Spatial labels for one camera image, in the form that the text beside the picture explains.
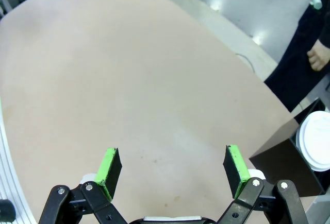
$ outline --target black pants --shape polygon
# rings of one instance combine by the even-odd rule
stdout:
[[[325,2],[321,10],[315,10],[312,6],[306,9],[277,68],[265,80],[265,84],[289,111],[330,72],[329,63],[321,71],[314,71],[307,56],[321,33],[325,13]]]

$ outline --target cable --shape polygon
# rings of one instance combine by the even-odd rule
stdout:
[[[304,111],[304,108],[303,108],[303,106],[300,103],[299,103],[299,106],[301,108],[301,111]]]
[[[235,53],[235,55],[244,58],[249,63],[249,65],[251,66],[253,73],[256,73],[256,71],[255,71],[255,69],[253,67],[253,64],[251,63],[251,61],[246,56],[244,56],[241,53]]]

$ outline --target black box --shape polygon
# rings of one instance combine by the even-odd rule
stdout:
[[[324,110],[324,104],[317,99],[295,119],[301,125],[311,112]],[[278,135],[282,128],[285,129],[285,125],[274,136]],[[258,150],[250,161],[264,173],[267,181],[272,184],[282,179],[293,181],[300,197],[325,194],[330,186],[330,170],[318,172],[310,169],[295,145],[295,133],[284,141],[274,141],[274,138],[271,137],[263,145],[267,149]]]

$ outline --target black knob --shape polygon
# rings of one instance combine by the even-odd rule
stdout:
[[[0,222],[13,222],[16,219],[15,207],[9,200],[0,200]]]

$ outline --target hand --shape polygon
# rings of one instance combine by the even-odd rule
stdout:
[[[325,47],[319,40],[316,40],[307,55],[311,68],[320,71],[329,63],[330,48]]]

